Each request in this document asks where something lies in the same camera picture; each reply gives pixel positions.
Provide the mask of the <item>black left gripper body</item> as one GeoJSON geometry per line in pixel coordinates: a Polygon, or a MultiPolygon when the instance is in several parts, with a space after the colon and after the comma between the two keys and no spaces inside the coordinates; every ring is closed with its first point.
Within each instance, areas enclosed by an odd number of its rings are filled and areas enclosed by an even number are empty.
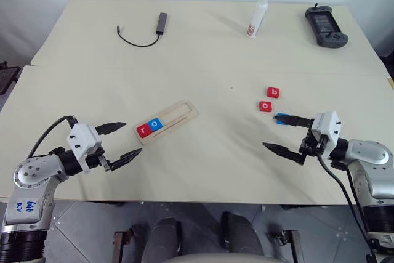
{"type": "Polygon", "coordinates": [[[99,147],[94,153],[87,155],[86,163],[89,169],[101,166],[105,171],[110,170],[109,161],[104,156],[104,149],[99,147]]]}

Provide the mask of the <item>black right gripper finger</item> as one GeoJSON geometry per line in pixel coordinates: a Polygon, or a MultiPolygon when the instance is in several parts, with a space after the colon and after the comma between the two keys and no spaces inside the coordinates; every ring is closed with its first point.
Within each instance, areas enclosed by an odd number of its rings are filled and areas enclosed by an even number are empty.
{"type": "Polygon", "coordinates": [[[267,142],[263,142],[262,145],[280,157],[292,160],[296,163],[299,163],[301,160],[300,153],[292,152],[287,147],[267,142]]]}
{"type": "Polygon", "coordinates": [[[311,127],[314,119],[302,118],[294,115],[276,115],[273,117],[277,123],[283,123],[290,126],[311,127]]]}

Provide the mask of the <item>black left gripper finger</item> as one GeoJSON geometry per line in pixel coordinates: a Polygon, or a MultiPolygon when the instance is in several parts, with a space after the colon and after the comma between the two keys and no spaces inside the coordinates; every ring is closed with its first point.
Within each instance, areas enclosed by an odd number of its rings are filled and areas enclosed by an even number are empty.
{"type": "Polygon", "coordinates": [[[102,124],[100,126],[96,126],[95,130],[98,135],[108,135],[108,134],[111,134],[112,132],[117,131],[118,129],[121,129],[122,127],[124,127],[126,125],[127,125],[127,123],[124,123],[124,122],[106,123],[106,124],[102,124]]]}
{"type": "Polygon", "coordinates": [[[138,148],[136,150],[127,152],[126,154],[123,154],[120,156],[120,158],[116,161],[107,161],[109,170],[110,171],[115,171],[126,164],[130,163],[135,157],[138,156],[138,154],[142,151],[142,148],[138,148]]]}

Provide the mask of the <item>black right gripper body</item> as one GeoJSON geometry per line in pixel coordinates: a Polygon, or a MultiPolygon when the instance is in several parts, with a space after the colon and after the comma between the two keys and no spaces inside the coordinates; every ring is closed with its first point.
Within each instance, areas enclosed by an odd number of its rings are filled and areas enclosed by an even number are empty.
{"type": "Polygon", "coordinates": [[[303,165],[307,156],[318,157],[322,156],[328,143],[328,136],[320,135],[318,139],[309,129],[305,138],[303,138],[302,143],[299,148],[300,158],[297,162],[299,165],[303,165]]]}

